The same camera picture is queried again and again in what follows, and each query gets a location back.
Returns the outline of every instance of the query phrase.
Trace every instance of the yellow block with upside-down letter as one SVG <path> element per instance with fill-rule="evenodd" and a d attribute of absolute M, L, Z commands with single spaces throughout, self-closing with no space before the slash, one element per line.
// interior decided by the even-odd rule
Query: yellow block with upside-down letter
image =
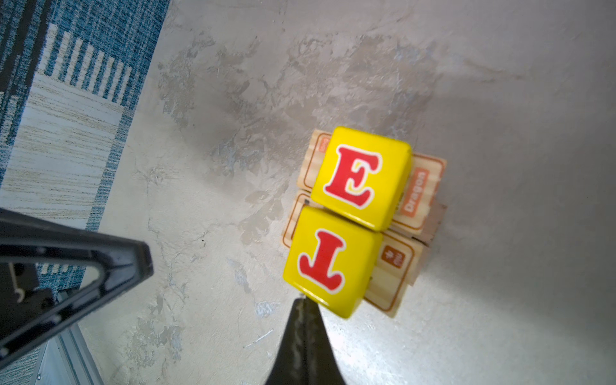
<path fill-rule="evenodd" d="M 412 167 L 413 151 L 407 143 L 338 127 L 310 197 L 369 229 L 383 231 Z"/>
<path fill-rule="evenodd" d="M 383 235 L 325 209 L 299 215 L 283 278 L 342 318 L 362 301 Z"/>

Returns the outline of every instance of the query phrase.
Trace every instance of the concrete surface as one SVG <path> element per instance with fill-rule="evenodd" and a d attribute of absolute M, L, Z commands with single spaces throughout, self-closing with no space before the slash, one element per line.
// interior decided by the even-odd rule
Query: concrete surface
<path fill-rule="evenodd" d="M 173 1 L 100 231 L 156 274 L 88 316 L 108 384 L 259 384 L 294 289 L 310 132 L 449 161 L 395 319 L 323 311 L 349 384 L 616 383 L 616 9 L 583 0 Z"/>

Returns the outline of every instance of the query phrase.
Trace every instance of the black pointed object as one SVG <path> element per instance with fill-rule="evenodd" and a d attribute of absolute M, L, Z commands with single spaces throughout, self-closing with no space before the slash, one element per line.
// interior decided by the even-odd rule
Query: black pointed object
<path fill-rule="evenodd" d="M 265 385 L 344 385 L 316 302 L 293 302 L 274 367 Z"/>
<path fill-rule="evenodd" d="M 55 304 L 35 263 L 89 265 L 94 282 Z M 0 209 L 0 369 L 154 274 L 148 245 Z"/>

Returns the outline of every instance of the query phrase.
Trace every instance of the blue rug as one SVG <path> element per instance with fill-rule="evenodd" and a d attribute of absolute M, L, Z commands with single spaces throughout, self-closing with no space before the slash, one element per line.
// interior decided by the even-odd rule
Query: blue rug
<path fill-rule="evenodd" d="M 5 0 L 0 9 L 0 206 L 99 228 L 169 0 Z M 38 267 L 41 286 L 83 269 Z M 36 354 L 0 373 L 26 384 Z"/>

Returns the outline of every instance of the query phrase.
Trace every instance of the red letter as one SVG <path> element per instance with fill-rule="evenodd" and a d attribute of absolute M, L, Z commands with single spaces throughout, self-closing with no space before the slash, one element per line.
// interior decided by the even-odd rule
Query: red letter
<path fill-rule="evenodd" d="M 383 166 L 383 158 L 378 152 L 364 151 L 341 144 L 337 147 L 338 163 L 334 174 L 323 191 L 336 199 L 355 206 L 366 208 L 375 197 L 371 187 L 365 187 L 368 174 L 376 174 Z"/>
<path fill-rule="evenodd" d="M 299 274 L 321 286 L 330 294 L 336 294 L 344 286 L 344 274 L 331 271 L 339 252 L 346 249 L 346 242 L 338 234 L 325 229 L 314 233 L 318 239 L 314 258 L 301 253 L 298 258 Z"/>

